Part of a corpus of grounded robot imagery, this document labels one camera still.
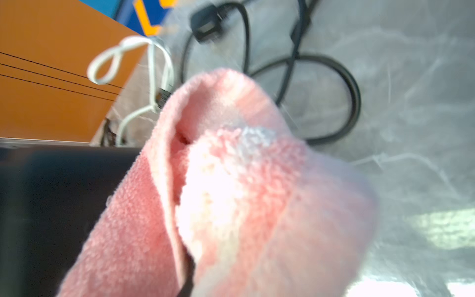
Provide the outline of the black coffee machine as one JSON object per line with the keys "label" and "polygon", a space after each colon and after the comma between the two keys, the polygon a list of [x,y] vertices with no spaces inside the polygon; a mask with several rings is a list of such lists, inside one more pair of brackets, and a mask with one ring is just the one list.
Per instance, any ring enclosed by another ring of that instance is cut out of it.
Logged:
{"label": "black coffee machine", "polygon": [[1,149],[1,295],[53,297],[139,149]]}

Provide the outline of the pink cloth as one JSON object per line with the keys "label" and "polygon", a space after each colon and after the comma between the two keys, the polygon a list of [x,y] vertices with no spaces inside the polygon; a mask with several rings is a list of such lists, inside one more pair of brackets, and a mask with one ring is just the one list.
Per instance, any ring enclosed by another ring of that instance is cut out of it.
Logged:
{"label": "pink cloth", "polygon": [[376,193],[293,136],[249,77],[219,69],[167,101],[61,297],[340,297],[376,231]]}

